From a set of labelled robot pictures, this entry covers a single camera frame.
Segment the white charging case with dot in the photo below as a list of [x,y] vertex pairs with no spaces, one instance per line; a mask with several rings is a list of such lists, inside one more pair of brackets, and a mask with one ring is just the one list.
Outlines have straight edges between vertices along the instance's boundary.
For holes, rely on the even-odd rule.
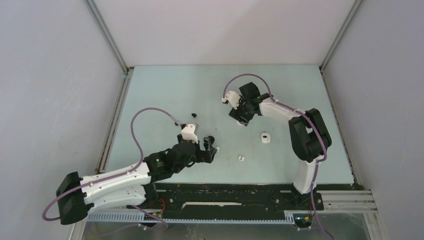
[[271,142],[271,135],[270,135],[270,133],[268,133],[268,132],[263,132],[263,133],[261,134],[260,139],[261,139],[261,142],[262,142],[263,144],[269,144],[269,143]]

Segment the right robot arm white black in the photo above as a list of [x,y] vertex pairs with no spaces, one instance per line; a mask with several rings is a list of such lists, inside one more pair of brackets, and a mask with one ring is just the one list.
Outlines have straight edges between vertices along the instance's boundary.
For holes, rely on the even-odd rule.
[[225,90],[221,101],[230,104],[229,116],[239,125],[247,126],[255,115],[277,120],[289,128],[291,146],[300,162],[293,182],[297,190],[291,194],[291,204],[304,209],[311,202],[309,192],[316,186],[316,168],[327,158],[332,139],[319,110],[301,110],[274,99],[270,93],[261,94],[249,82],[239,92]]

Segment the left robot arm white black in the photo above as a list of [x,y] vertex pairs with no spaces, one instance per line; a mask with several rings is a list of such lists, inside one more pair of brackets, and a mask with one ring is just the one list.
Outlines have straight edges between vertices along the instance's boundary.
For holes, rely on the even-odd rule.
[[201,149],[198,142],[179,139],[173,147],[148,155],[142,163],[104,174],[67,174],[56,190],[60,224],[77,223],[96,210],[130,205],[153,208],[158,202],[154,183],[195,163],[211,164],[220,150],[214,141],[213,136],[204,137]]

